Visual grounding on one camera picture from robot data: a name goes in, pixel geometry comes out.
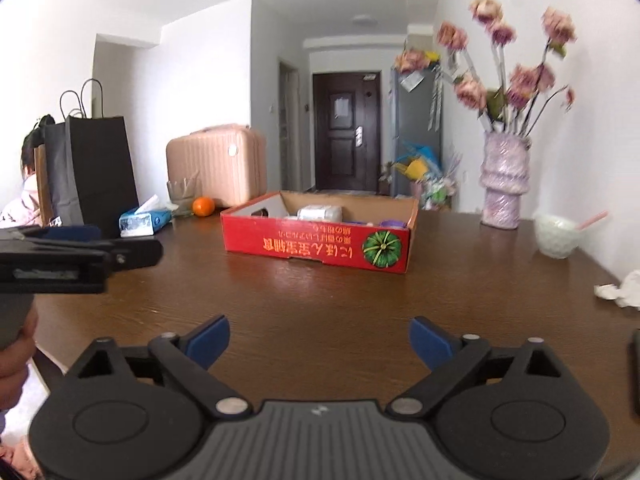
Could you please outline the person left hand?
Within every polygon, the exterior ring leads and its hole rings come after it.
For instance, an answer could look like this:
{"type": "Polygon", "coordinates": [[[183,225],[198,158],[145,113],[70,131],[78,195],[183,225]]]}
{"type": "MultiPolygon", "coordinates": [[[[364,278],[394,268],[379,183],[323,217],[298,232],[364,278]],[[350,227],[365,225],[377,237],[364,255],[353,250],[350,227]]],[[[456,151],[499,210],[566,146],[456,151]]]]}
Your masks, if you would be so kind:
{"type": "Polygon", "coordinates": [[[13,408],[28,377],[28,362],[35,354],[38,311],[31,307],[17,340],[0,353],[0,408],[13,408]]]}

